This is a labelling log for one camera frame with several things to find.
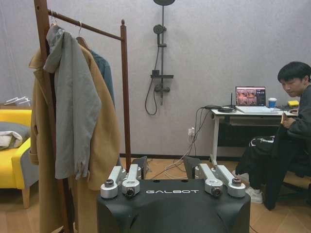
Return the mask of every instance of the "wooden floor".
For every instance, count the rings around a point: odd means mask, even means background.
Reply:
[[[147,178],[150,179],[161,172],[173,160],[148,159],[150,170]],[[233,170],[235,162],[220,162],[229,170]],[[177,168],[169,170],[169,176],[183,177],[185,172]],[[168,179],[162,173],[157,179]],[[295,180],[295,175],[288,174],[288,181]],[[306,187],[309,178],[299,179],[300,186]],[[0,233],[38,233],[39,232],[39,197],[38,184],[31,187],[30,208],[23,209],[20,190],[0,189]],[[263,205],[251,205],[250,225],[259,233],[311,233],[311,207],[305,204],[304,199],[285,199],[279,201],[274,210],[268,211]]]

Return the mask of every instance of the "chair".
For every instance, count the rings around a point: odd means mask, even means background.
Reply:
[[[0,109],[0,121],[30,127],[31,110]],[[22,191],[24,208],[30,204],[30,186],[39,179],[38,166],[29,159],[30,138],[20,147],[0,150],[0,188]]]
[[[305,139],[306,140],[306,151],[309,154],[309,160],[307,163],[305,164],[301,164],[298,162],[293,162],[290,164],[288,171],[291,171],[293,173],[295,173],[296,176],[303,178],[304,176],[309,176],[311,177],[311,137],[304,137],[301,135],[297,135],[294,133],[291,133],[289,131],[287,131],[287,135],[290,137],[294,137],[294,138],[300,138],[300,139]],[[284,186],[289,187],[291,189],[294,189],[298,192],[304,193],[304,189],[302,188],[298,188],[296,185],[293,185],[292,183],[287,183],[284,182],[283,183]],[[308,185],[308,199],[307,199],[307,204],[311,205],[311,181]]]

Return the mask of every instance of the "white sneaker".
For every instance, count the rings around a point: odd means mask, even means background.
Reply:
[[[235,174],[235,170],[234,170],[234,171],[232,171],[232,175],[233,175],[235,178],[240,179],[241,181],[249,182],[248,173],[244,173],[244,174],[241,174],[241,175],[236,175],[236,174]]]
[[[248,187],[245,192],[251,197],[251,203],[262,204],[262,192],[256,193],[252,187]]]

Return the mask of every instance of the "man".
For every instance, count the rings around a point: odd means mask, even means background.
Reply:
[[[290,97],[300,97],[297,118],[286,117],[275,136],[255,137],[249,143],[233,175],[250,182],[246,192],[251,202],[262,203],[261,184],[266,183],[265,206],[275,207],[287,168],[293,159],[308,163],[305,140],[291,138],[287,131],[311,137],[311,67],[290,62],[278,73],[277,79]]]

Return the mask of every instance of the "clothing rack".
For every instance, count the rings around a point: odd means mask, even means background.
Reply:
[[[49,15],[66,21],[68,23],[80,26],[92,32],[114,38],[121,41],[121,60],[122,60],[122,83],[123,83],[123,111],[124,111],[124,134],[125,134],[125,157],[126,157],[126,170],[129,170],[131,165],[131,143],[130,143],[130,117],[129,117],[129,98],[128,98],[128,68],[127,68],[127,43],[126,43],[126,26],[124,19],[121,21],[121,35],[116,36],[84,23],[80,23],[77,20],[71,19],[67,16],[58,14],[47,8],[46,0],[34,0],[35,2],[35,14],[38,26],[39,42],[41,49],[42,61],[45,63],[49,55],[49,45],[46,40],[47,32],[50,28]],[[52,134],[52,150],[53,155],[56,157],[56,98],[54,89],[54,74],[49,74],[43,71],[43,77],[45,80],[45,86],[43,91],[46,94],[48,109],[49,109],[49,122]],[[57,180],[58,190],[62,206],[62,218],[64,227],[61,232],[73,233],[73,215],[71,211],[72,197],[69,192],[68,179]]]

